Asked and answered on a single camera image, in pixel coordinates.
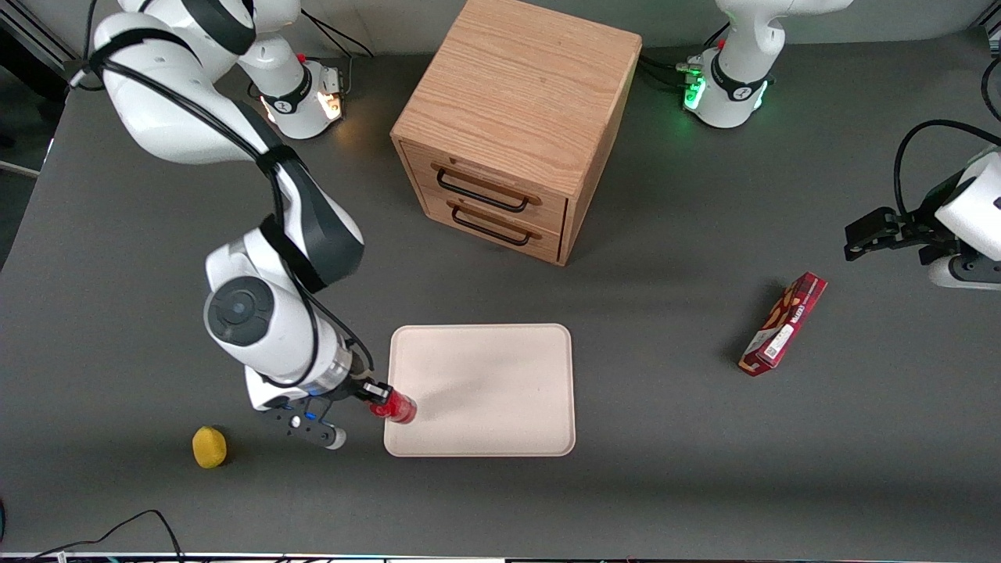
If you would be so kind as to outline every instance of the table surface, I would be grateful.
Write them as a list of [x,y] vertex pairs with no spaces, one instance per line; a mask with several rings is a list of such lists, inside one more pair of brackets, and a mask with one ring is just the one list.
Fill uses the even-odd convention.
[[[997,129],[982,32],[791,46],[730,131],[638,77],[566,268],[421,214],[388,131],[427,61],[359,59],[346,119],[290,143],[365,234],[361,267],[320,298],[381,370],[404,325],[566,326],[576,449],[396,459],[349,402],[340,451],[273,434],[201,323],[204,256],[266,214],[267,182],[157,160],[106,95],[77,91],[0,274],[5,550],[158,508],[188,551],[1001,558],[1001,295],[933,287],[914,249],[842,255],[844,225],[892,202],[912,125]],[[980,148],[922,133],[908,200]],[[740,352],[807,269],[830,287],[782,366],[749,378]],[[191,458],[202,425],[226,434],[222,469]],[[168,546],[153,520],[101,548]]]

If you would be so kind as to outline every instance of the red box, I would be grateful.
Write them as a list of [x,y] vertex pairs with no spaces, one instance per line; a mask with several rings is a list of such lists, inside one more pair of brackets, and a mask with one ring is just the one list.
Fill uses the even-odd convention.
[[758,331],[744,357],[737,363],[750,376],[760,376],[782,362],[814,305],[827,288],[827,282],[811,272],[804,273],[786,288],[782,299],[772,308],[765,326]]

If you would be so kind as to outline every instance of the wooden drawer cabinet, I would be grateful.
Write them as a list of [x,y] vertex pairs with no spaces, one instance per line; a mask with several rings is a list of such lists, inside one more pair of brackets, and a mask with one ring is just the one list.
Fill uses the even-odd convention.
[[517,0],[468,0],[390,133],[424,213],[566,264],[640,47]]

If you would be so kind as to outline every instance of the black metal handle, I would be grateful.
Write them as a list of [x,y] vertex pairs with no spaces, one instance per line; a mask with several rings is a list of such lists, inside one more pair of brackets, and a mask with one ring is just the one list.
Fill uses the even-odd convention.
[[456,223],[458,223],[458,224],[460,224],[462,226],[471,228],[472,230],[475,230],[477,232],[482,232],[483,234],[486,234],[488,236],[492,236],[492,237],[494,237],[494,238],[496,238],[498,240],[504,240],[505,242],[507,242],[509,244],[512,244],[512,245],[515,245],[515,246],[525,246],[526,244],[529,243],[529,240],[532,239],[532,233],[531,232],[526,232],[525,233],[525,238],[522,238],[521,240],[519,240],[518,238],[512,238],[511,236],[507,236],[505,234],[500,234],[499,232],[494,232],[494,231],[486,228],[485,226],[479,226],[476,223],[469,222],[469,221],[467,221],[465,219],[458,218],[458,207],[457,206],[451,208],[451,220],[455,221]]
[[476,201],[482,201],[487,205],[493,205],[494,207],[504,209],[506,211],[511,211],[512,213],[521,213],[522,211],[525,210],[525,207],[529,204],[528,197],[523,196],[522,203],[520,205],[511,205],[509,203],[505,203],[504,201],[497,201],[496,199],[491,199],[485,195],[480,195],[473,191],[469,191],[468,189],[459,187],[453,183],[448,183],[444,181],[444,168],[438,168],[437,180],[438,180],[438,185],[447,189],[448,191],[457,193],[459,195],[464,195],[466,197],[471,197]]

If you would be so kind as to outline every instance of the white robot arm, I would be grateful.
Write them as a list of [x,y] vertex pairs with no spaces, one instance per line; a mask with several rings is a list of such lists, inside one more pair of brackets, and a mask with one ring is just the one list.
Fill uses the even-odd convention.
[[[905,143],[929,123],[956,128],[964,125],[928,121],[912,129]],[[845,258],[852,261],[874,250],[922,245],[919,257],[929,266],[933,284],[1001,291],[999,150],[993,147],[974,157],[964,169],[928,192],[913,211],[903,208],[898,191],[899,210],[879,207],[846,226]]]
[[[227,5],[236,12],[242,6],[226,0],[146,4],[152,9],[158,2]],[[327,415],[332,402],[352,396],[377,416],[409,422],[413,403],[371,379],[367,352],[362,360],[352,350],[356,338],[312,297],[357,267],[364,247],[357,226],[259,115],[215,91],[214,74],[200,62],[209,55],[199,56],[185,35],[139,10],[114,14],[96,30],[90,65],[129,133],[150,153],[189,164],[249,160],[272,182],[275,213],[206,258],[209,335],[244,364],[253,408],[285,434],[340,447],[345,434]],[[216,53],[213,60],[235,57]]]
[[337,70],[298,58],[277,33],[298,18],[299,0],[119,0],[119,5],[167,24],[213,83],[239,64],[284,135],[313,137],[340,118]]
[[761,105],[768,73],[786,44],[778,18],[847,8],[853,0],[716,0],[730,18],[725,46],[711,46],[681,69],[693,73],[685,108],[720,128],[743,124]]

